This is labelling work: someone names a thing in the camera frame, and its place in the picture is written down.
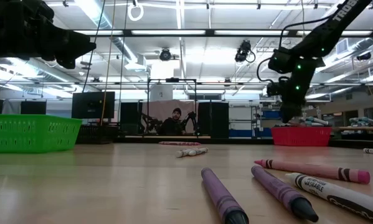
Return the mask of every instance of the pink crayon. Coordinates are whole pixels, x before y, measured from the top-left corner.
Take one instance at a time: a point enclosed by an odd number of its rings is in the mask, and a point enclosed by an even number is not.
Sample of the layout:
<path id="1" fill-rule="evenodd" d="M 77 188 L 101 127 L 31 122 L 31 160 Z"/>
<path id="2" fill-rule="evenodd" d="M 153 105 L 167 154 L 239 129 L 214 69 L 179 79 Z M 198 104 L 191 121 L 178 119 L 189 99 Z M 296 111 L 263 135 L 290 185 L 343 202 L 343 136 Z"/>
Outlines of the pink crayon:
<path id="1" fill-rule="evenodd" d="M 365 170 L 348 169 L 326 165 L 304 164 L 299 162 L 274 161 L 272 159 L 262 159 L 254 163 L 267 168 L 299 172 L 302 174 L 325 177 L 329 179 L 343 180 L 360 184 L 368 184 L 371 181 L 371 174 Z"/>

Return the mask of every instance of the green basket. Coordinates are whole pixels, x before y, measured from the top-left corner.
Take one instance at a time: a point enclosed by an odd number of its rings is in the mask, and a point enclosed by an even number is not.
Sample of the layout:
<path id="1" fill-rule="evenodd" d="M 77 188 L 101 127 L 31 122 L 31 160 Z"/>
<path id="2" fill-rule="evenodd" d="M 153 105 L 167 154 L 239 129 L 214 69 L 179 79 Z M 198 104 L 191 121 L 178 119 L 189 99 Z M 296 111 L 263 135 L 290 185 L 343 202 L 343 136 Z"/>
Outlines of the green basket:
<path id="1" fill-rule="evenodd" d="M 0 114 L 0 153 L 72 149 L 82 120 L 34 114 Z"/>

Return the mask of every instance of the purple crayon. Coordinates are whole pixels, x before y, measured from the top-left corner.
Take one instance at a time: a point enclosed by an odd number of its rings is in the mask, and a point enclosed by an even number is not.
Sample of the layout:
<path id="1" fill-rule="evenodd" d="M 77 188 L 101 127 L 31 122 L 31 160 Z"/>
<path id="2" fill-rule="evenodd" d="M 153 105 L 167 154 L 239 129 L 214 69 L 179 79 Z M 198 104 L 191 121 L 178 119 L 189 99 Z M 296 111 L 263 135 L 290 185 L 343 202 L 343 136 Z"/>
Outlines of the purple crayon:
<path id="1" fill-rule="evenodd" d="M 318 221 L 319 218 L 313 210 L 311 202 L 294 188 L 277 179 L 260 166 L 253 166 L 251 173 L 267 191 L 282 202 L 287 210 L 295 216 L 312 222 Z"/>
<path id="2" fill-rule="evenodd" d="M 217 207 L 223 224 L 248 224 L 248 217 L 241 206 L 225 188 L 210 168 L 201 170 L 203 184 Z"/>

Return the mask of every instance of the man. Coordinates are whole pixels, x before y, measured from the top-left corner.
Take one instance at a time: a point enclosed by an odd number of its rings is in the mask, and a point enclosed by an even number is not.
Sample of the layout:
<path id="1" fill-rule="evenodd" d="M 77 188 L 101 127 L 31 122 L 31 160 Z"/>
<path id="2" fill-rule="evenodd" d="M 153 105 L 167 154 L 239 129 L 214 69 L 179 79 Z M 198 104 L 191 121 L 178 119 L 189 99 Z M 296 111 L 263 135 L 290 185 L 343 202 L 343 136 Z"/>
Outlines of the man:
<path id="1" fill-rule="evenodd" d="M 179 108 L 175 108 L 172 111 L 172 118 L 168 118 L 161 125 L 158 134 L 160 135 L 183 135 L 185 134 L 185 127 L 181 126 L 182 111 Z"/>

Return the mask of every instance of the red basket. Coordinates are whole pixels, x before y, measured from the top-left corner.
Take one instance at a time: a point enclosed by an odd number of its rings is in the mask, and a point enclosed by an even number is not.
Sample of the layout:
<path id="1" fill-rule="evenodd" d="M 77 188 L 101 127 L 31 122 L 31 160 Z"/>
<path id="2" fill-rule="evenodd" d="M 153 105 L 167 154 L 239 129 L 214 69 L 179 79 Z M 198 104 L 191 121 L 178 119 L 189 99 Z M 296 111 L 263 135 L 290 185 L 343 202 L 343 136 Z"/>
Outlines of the red basket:
<path id="1" fill-rule="evenodd" d="M 331 128 L 281 127 L 271 128 L 273 142 L 278 146 L 327 146 Z"/>

